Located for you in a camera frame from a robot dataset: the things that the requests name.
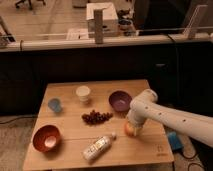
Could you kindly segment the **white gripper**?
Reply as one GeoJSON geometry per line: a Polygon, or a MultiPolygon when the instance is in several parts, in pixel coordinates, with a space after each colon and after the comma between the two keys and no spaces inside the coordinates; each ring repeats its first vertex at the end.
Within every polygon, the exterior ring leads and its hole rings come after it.
{"type": "Polygon", "coordinates": [[[136,111],[130,109],[127,114],[127,120],[133,127],[135,127],[133,129],[133,136],[138,136],[142,131],[142,127],[146,121],[146,118],[141,116],[136,111]]]}

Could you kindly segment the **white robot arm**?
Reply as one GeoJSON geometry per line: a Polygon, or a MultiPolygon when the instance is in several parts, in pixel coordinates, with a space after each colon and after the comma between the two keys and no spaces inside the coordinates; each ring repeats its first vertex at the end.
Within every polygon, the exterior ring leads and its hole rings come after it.
{"type": "Polygon", "coordinates": [[[158,96],[145,89],[130,103],[125,133],[137,136],[147,119],[152,119],[213,148],[213,117],[164,107],[157,104],[158,96]]]}

